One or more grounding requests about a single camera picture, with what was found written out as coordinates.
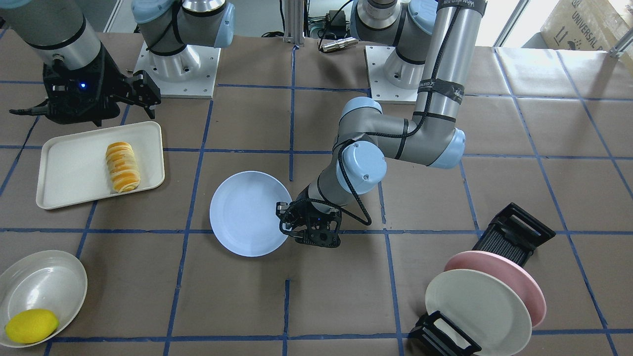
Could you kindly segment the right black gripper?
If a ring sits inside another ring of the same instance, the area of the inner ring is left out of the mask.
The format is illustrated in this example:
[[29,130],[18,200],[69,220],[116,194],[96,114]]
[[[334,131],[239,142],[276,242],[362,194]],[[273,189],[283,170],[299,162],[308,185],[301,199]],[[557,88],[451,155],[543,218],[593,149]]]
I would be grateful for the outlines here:
[[155,120],[155,108],[161,104],[161,91],[145,70],[126,77],[108,50],[101,46],[98,55],[86,67],[63,70],[47,64],[43,67],[47,101],[26,109],[10,109],[18,116],[45,115],[54,123],[67,125],[113,119],[120,113],[119,102],[144,109]]

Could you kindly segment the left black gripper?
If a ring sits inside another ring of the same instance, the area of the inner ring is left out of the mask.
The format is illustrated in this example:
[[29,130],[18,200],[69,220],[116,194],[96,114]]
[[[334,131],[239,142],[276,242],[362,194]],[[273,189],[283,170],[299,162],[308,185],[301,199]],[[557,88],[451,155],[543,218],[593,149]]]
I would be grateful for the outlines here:
[[326,206],[324,213],[317,208],[316,203],[307,201],[308,198],[308,191],[302,191],[295,202],[276,203],[275,214],[280,220],[280,232],[302,245],[337,248],[341,245],[341,210]]

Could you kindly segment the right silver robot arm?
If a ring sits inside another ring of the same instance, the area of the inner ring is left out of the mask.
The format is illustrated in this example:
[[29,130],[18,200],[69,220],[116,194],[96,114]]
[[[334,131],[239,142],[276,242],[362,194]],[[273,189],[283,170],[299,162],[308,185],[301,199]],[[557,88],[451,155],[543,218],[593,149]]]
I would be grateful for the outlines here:
[[161,103],[161,83],[186,81],[203,67],[195,46],[226,48],[234,36],[235,6],[227,0],[134,0],[148,69],[124,74],[74,0],[3,0],[1,17],[41,58],[43,102],[10,109],[61,124],[120,115],[120,103],[150,119]]

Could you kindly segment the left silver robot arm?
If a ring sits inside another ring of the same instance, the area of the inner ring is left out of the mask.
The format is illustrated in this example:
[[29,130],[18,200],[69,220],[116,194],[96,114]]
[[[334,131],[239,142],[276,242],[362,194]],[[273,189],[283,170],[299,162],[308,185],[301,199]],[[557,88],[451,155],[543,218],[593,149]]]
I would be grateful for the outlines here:
[[291,203],[278,202],[278,232],[335,248],[346,205],[386,175],[386,159],[451,169],[465,151],[456,127],[485,0],[355,0],[350,33],[365,48],[370,97],[344,106],[330,164]]

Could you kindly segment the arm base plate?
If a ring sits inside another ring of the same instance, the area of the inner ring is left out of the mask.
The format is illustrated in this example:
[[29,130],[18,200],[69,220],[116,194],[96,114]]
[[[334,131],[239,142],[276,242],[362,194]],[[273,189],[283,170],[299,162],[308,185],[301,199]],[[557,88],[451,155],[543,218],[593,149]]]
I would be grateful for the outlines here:
[[158,56],[142,44],[135,71],[144,70],[163,98],[212,99],[220,48],[188,45],[172,56]]
[[404,61],[393,46],[365,47],[371,98],[378,103],[415,104],[425,64]]

